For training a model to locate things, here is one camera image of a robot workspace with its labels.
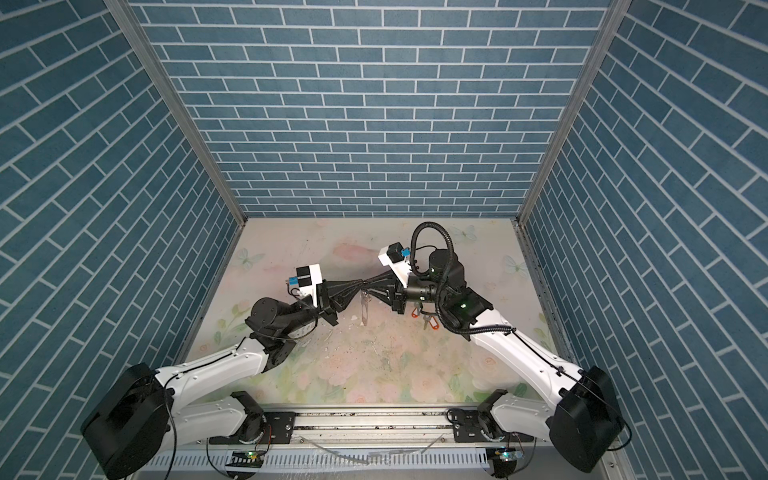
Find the blue brick wall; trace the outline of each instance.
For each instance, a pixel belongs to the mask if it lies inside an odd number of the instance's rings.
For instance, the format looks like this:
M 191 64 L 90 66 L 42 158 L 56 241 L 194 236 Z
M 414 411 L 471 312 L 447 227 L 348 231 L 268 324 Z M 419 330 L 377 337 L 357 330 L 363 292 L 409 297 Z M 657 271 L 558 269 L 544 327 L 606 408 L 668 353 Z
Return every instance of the blue brick wall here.
M 90 478 L 84 415 L 169 362 L 233 236 L 101 0 L 0 0 L 0 478 Z
M 634 0 L 530 220 L 639 478 L 768 478 L 767 25 Z
M 608 2 L 131 4 L 248 215 L 511 217 Z

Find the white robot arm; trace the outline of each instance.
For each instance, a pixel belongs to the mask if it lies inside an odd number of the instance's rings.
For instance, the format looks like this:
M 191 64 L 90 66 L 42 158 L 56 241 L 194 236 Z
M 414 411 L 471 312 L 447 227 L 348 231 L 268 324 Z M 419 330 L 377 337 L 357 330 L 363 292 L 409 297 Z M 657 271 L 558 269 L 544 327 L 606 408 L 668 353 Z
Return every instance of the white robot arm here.
M 410 252 L 424 228 L 439 231 L 448 248 L 432 252 L 429 268 L 419 272 Z M 576 468 L 592 470 L 624 426 L 607 374 L 597 367 L 585 372 L 517 331 L 467 286 L 450 236 L 437 223 L 422 223 L 410 249 L 394 243 L 382 248 L 379 259 L 389 270 L 367 280 L 327 281 L 319 265 L 297 268 L 287 282 L 296 302 L 257 300 L 245 320 L 253 332 L 237 345 L 154 371 L 146 364 L 128 369 L 81 427 L 107 478 L 123 478 L 176 444 L 211 437 L 242 443 L 260 439 L 266 418 L 246 392 L 217 402 L 191 403 L 278 366 L 304 327 L 316 325 L 320 318 L 335 326 L 336 314 L 361 290 L 401 314 L 408 301 L 434 303 L 445 329 L 494 353 L 541 395 L 543 403 L 494 392 L 476 416 L 485 437 L 500 439 L 520 432 L 548 439 Z

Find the metal corner post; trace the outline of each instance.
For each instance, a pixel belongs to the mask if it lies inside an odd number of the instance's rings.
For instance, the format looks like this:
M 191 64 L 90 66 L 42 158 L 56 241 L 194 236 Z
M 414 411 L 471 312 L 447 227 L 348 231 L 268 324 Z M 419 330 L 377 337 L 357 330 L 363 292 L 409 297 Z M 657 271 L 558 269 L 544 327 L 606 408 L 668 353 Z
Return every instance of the metal corner post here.
M 163 98 L 170 114 L 174 116 L 176 122 L 179 124 L 181 132 L 184 134 L 187 141 L 190 142 L 190 146 L 197 155 L 197 159 L 205 168 L 208 176 L 213 181 L 216 190 L 227 204 L 233 217 L 237 223 L 242 227 L 245 225 L 246 214 L 237 202 L 232 190 L 230 189 L 227 181 L 221 174 L 221 170 L 216 165 L 214 156 L 208 150 L 208 146 L 200 135 L 200 131 L 197 129 L 192 117 L 189 115 L 187 108 L 184 107 L 184 103 L 181 100 L 173 82 L 170 81 L 168 73 L 165 71 L 160 58 L 157 56 L 157 52 L 152 47 L 152 44 L 147 37 L 147 33 L 139 24 L 138 18 L 134 13 L 127 0 L 104 0 L 109 12 L 114 17 L 120 30 L 125 35 L 128 43 L 134 50 L 134 53 L 138 57 L 141 64 L 144 66 L 144 70 L 149 75 L 160 96 Z
M 547 150 L 541 159 L 541 165 L 539 165 L 534 176 L 531 188 L 528 190 L 528 195 L 525 196 L 525 200 L 520 208 L 518 222 L 521 225 L 525 225 L 528 222 L 528 218 L 533 212 L 536 200 L 538 200 L 547 177 L 552 171 L 555 161 L 558 159 L 558 155 L 565 144 L 565 139 L 571 132 L 574 121 L 576 121 L 576 115 L 578 115 L 581 105 L 584 103 L 587 93 L 589 93 L 589 87 L 592 85 L 595 77 L 598 76 L 598 70 L 603 64 L 608 47 L 611 46 L 611 42 L 614 40 L 616 31 L 619 25 L 621 25 L 621 21 L 624 19 L 624 14 L 627 13 L 630 3 L 632 3 L 632 0 L 613 0 L 611 6 L 605 12 L 600 30 L 594 39 L 594 44 L 589 50 L 587 59 L 584 61 L 584 67 L 581 69 L 581 74 L 578 80 L 576 80 L 574 90 L 563 109 L 558 128 L 552 135 Z

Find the floral tabletop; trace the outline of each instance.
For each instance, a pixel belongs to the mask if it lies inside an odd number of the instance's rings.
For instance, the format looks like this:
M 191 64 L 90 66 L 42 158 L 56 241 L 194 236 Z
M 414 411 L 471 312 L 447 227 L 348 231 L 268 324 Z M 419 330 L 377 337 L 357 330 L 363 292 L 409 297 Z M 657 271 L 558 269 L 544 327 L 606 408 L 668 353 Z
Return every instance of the floral tabletop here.
M 384 271 L 381 247 L 410 244 L 423 219 L 252 219 L 194 340 L 187 360 L 233 345 L 250 333 L 243 322 L 251 306 L 271 296 L 291 303 L 285 280 L 297 266 L 319 263 L 325 280 L 369 278 Z M 547 349 L 553 349 L 533 284 L 509 220 L 439 219 L 454 240 L 468 285 L 502 315 Z M 443 247 L 424 230 L 419 246 Z M 423 266 L 432 249 L 420 250 Z M 361 321 L 358 296 L 339 314 L 339 325 L 320 321 L 298 341 L 282 365 L 230 384 L 201 401 L 235 390 L 265 404 L 477 403 L 497 388 L 537 398 L 535 391 L 488 351 L 463 337 L 398 315 L 372 298 Z

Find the black cable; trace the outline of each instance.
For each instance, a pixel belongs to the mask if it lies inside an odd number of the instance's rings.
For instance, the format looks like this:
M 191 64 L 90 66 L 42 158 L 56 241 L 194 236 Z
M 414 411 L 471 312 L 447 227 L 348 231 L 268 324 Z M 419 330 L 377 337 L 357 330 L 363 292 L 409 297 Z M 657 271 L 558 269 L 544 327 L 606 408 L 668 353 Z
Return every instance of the black cable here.
M 244 341 L 245 341 L 245 337 L 243 337 L 243 339 L 240 341 L 240 343 L 237 344 L 237 347 L 235 347 L 235 350 L 239 349 L 240 346 L 243 345 Z M 204 366 L 209 366 L 212 363 L 218 362 L 219 360 L 226 359 L 228 356 L 231 356 L 231 355 L 232 355 L 232 352 L 229 352 L 225 356 L 220 356 L 219 358 L 217 358 L 215 360 L 211 360 L 208 363 L 204 363 L 203 365 L 194 366 L 191 369 L 184 370 L 183 372 L 175 373 L 172 376 L 170 376 L 170 378 L 165 382 L 165 385 L 163 385 L 163 405 L 165 406 L 165 411 L 168 413 L 168 420 L 170 420 L 170 427 L 174 431 L 174 450 L 170 454 L 170 463 L 168 464 L 168 470 L 165 472 L 165 477 L 163 478 L 163 480 L 168 480 L 168 476 L 170 475 L 170 471 L 174 467 L 174 461 L 176 460 L 177 441 L 178 441 L 178 435 L 176 433 L 176 422 L 174 421 L 173 414 L 170 412 L 170 406 L 168 406 L 168 397 L 166 395 L 166 390 L 168 388 L 168 384 L 170 383 L 171 380 L 179 378 L 179 375 L 181 375 L 182 373 L 187 373 L 187 372 L 191 372 L 192 370 L 201 369 Z
M 533 461 L 533 455 L 534 455 L 535 453 L 536 453 L 536 438 L 534 437 L 534 438 L 533 438 L 533 449 L 531 449 L 531 456 L 530 456 L 530 457 L 528 457 L 528 461 L 525 463 L 525 465 L 523 465 L 522 467 L 520 467 L 520 469 L 519 469 L 519 470 L 515 470 L 514 472 L 512 472 L 512 474 L 514 475 L 515 473 L 520 473 L 520 472 L 522 472 L 523 470 L 525 470 L 526 468 L 528 468 L 528 466 L 529 466 L 529 465 L 531 464 L 531 462 Z
M 230 477 L 228 474 L 226 474 L 226 473 L 222 472 L 221 470 L 219 470 L 218 468 L 216 468 L 214 463 L 210 460 L 210 453 L 208 452 L 208 445 L 210 445 L 210 439 L 205 441 L 205 457 L 208 458 L 208 463 L 210 464 L 211 468 L 213 468 L 214 470 L 219 472 L 219 475 L 223 475 L 223 476 L 227 477 L 229 480 L 232 480 L 232 478 L 234 478 L 234 480 L 237 480 L 238 475 L 235 475 L 234 477 Z
M 175 375 L 171 376 L 166 382 L 165 385 L 163 385 L 163 405 L 165 405 L 165 411 L 168 412 L 168 419 L 170 420 L 170 427 L 174 430 L 174 450 L 170 454 L 170 463 L 168 464 L 168 470 L 165 472 L 165 477 L 163 480 L 168 480 L 168 476 L 170 475 L 170 470 L 174 467 L 174 461 L 176 460 L 176 441 L 177 441 L 177 433 L 176 433 L 176 422 L 174 422 L 174 416 L 170 413 L 170 407 L 168 406 L 168 395 L 166 395 L 166 388 L 168 387 L 168 384 L 171 380 L 176 378 Z
M 423 222 L 423 223 L 420 223 L 415 230 L 413 230 L 413 235 L 411 236 L 412 252 L 416 251 L 416 241 L 419 239 L 419 234 L 421 233 L 421 231 L 424 230 L 425 228 L 432 228 L 434 230 L 437 230 L 442 235 L 442 238 L 445 241 L 445 247 L 448 250 L 448 259 L 445 262 L 445 268 L 442 271 L 442 275 L 440 276 L 440 281 L 438 282 L 437 288 L 435 289 L 435 313 L 437 314 L 437 318 L 440 320 L 440 323 L 443 325 L 443 327 L 446 330 L 448 330 L 450 333 L 455 333 L 457 335 L 476 335 L 478 333 L 509 332 L 511 330 L 511 327 L 509 325 L 488 325 L 488 326 L 481 326 L 474 329 L 459 329 L 449 325 L 445 321 L 445 317 L 442 314 L 442 308 L 440 304 L 442 303 L 442 298 L 441 298 L 442 289 L 445 287 L 445 285 L 448 282 L 448 274 L 450 273 L 451 267 L 453 266 L 453 259 L 454 259 L 453 240 L 451 240 L 451 236 L 449 235 L 448 231 L 445 228 L 443 228 L 442 225 L 440 225 L 439 223 Z M 417 275 L 423 274 L 416 269 L 415 255 L 411 255 L 410 265 L 411 265 L 412 272 L 416 273 Z

